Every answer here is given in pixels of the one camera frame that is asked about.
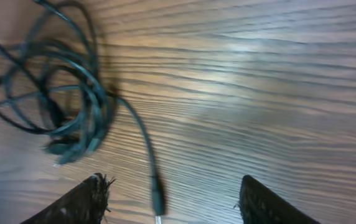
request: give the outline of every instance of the cable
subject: cable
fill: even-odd
[[[107,92],[99,82],[98,46],[93,24],[85,7],[76,1],[63,1],[57,4],[52,4],[47,0],[34,1],[45,7],[46,11],[34,23],[23,43],[10,47],[0,45],[0,55],[12,63],[8,71],[0,76],[0,85],[4,87],[6,94],[6,100],[0,101],[0,106],[10,106],[15,115],[25,125],[11,120],[2,112],[0,112],[0,118],[25,132],[49,135],[53,140],[45,150],[60,155],[57,165],[62,165],[75,162],[82,158],[85,153],[95,152],[99,148],[115,115],[116,108],[112,107],[109,102],[109,98],[114,99],[115,102],[125,106],[133,115],[143,134],[151,168],[153,209],[157,216],[164,215],[164,189],[157,172],[156,159],[150,137],[141,118],[131,105],[118,95]],[[66,7],[75,7],[84,15],[90,30],[90,42],[81,28],[68,16],[60,12],[62,8]],[[67,44],[59,40],[34,40],[47,19],[54,15],[65,21],[76,33],[85,48],[86,55],[74,52]],[[17,53],[17,56],[11,55],[10,52]],[[39,78],[36,78],[28,71],[25,64],[28,59],[38,56],[43,56],[46,60],[40,70]],[[56,60],[62,63],[60,65],[51,65],[51,62]],[[18,71],[22,72],[38,91],[21,96],[12,96],[12,79],[17,75]],[[59,71],[71,74],[78,80],[79,84],[48,88],[49,81]],[[81,95],[81,110],[74,119],[68,119],[66,112],[49,96],[51,92],[69,90],[80,90]],[[37,99],[44,128],[34,124],[17,106],[18,101],[29,98]],[[80,137],[75,137],[75,133],[80,133]]]

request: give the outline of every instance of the wooden table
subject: wooden table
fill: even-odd
[[[82,2],[98,27],[103,82],[152,136],[164,223],[241,223],[245,174],[322,223],[356,223],[356,0]],[[18,41],[40,11],[0,0],[0,40]],[[46,142],[0,121],[0,223],[23,221],[94,172],[117,178],[109,223],[154,223],[147,155],[127,111],[77,163],[52,167],[38,150]]]

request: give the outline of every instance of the cord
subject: cord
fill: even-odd
[[[98,49],[95,31],[89,14],[85,7],[76,1],[63,1],[52,4],[47,0],[34,0],[46,8],[46,11],[37,19],[28,35],[20,45],[3,47],[0,45],[0,55],[12,63],[8,71],[0,76],[0,85],[3,86],[6,100],[0,101],[0,106],[10,106],[14,114],[25,124],[21,125],[4,113],[0,112],[0,118],[10,125],[22,131],[32,134],[46,134],[53,140],[45,148],[52,154],[60,155],[57,165],[75,162],[86,153],[95,152],[108,132],[115,115],[115,107],[112,107],[109,98],[125,106],[137,122],[148,150],[149,165],[151,170],[151,195],[153,209],[157,216],[165,213],[164,189],[161,178],[157,172],[156,159],[146,127],[133,107],[116,94],[107,92],[99,82],[98,77]],[[90,30],[90,42],[87,36],[68,16],[60,12],[61,8],[75,7],[84,15]],[[58,16],[65,21],[76,33],[85,48],[86,55],[74,52],[67,44],[56,39],[34,40],[45,22],[51,16]],[[40,70],[39,78],[26,69],[25,64],[32,57],[43,56],[46,58]],[[60,65],[51,65],[51,62],[59,60]],[[20,96],[12,96],[12,79],[21,71],[38,89],[33,93]],[[78,85],[64,85],[48,88],[47,85],[58,71],[65,71],[75,77]],[[80,90],[81,110],[74,119],[68,119],[66,113],[49,96],[51,92]],[[44,128],[34,124],[19,109],[17,102],[29,98],[36,98]]]

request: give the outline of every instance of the black object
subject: black object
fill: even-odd
[[[0,45],[0,55],[8,59],[12,65],[9,70],[0,76],[0,85],[4,87],[6,100],[0,101],[0,106],[10,106],[15,115],[21,120],[17,123],[0,111],[0,118],[10,125],[32,134],[46,134],[52,138],[52,142],[45,148],[46,152],[60,155],[57,164],[75,162],[82,158],[86,152],[96,151],[109,130],[114,117],[114,108],[109,102],[112,97],[115,102],[125,106],[136,120],[145,140],[148,150],[149,165],[151,170],[151,196],[156,215],[165,213],[165,198],[162,184],[157,173],[156,159],[152,144],[145,125],[135,110],[127,101],[116,94],[107,92],[98,79],[98,49],[93,24],[85,7],[77,1],[62,1],[52,4],[46,0],[35,0],[47,10],[37,19],[30,29],[25,40],[20,45],[3,47]],[[85,33],[68,16],[60,10],[74,7],[84,16],[90,31],[90,41]],[[42,26],[51,16],[58,16],[76,33],[84,46],[85,54],[73,51],[68,44],[55,39],[34,40]],[[46,60],[40,71],[40,77],[36,78],[25,67],[28,59],[32,57],[45,57]],[[51,64],[61,61],[59,65]],[[38,89],[38,91],[12,96],[12,80],[22,72]],[[75,77],[78,85],[65,85],[49,88],[47,85],[58,71],[65,71]],[[80,90],[81,110],[74,119],[68,119],[66,112],[50,97],[51,92]],[[44,128],[34,124],[17,106],[18,101],[28,98],[37,98],[40,115],[44,122]]]
[[[47,208],[21,224],[97,224],[108,210],[109,186],[102,174],[93,174]]]
[[[239,207],[245,224],[318,223],[250,175],[241,183]]]

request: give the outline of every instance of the brown wooden tabletop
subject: brown wooden tabletop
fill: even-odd
[[[164,223],[242,223],[246,174],[321,223],[356,223],[356,0],[81,2],[100,35],[103,83],[151,134]],[[0,0],[0,41],[20,40],[42,10]],[[117,178],[109,223],[154,223],[146,150],[124,108],[77,163],[53,167],[47,140],[0,120],[0,223],[29,218],[94,172]]]

